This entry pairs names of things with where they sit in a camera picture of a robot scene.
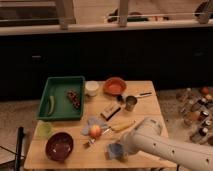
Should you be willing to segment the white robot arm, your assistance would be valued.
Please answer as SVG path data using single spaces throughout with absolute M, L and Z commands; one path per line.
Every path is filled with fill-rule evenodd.
M 192 171 L 213 171 L 213 147 L 177 141 L 161 135 L 158 119 L 146 117 L 120 138 L 128 155 L 143 151 L 180 164 Z

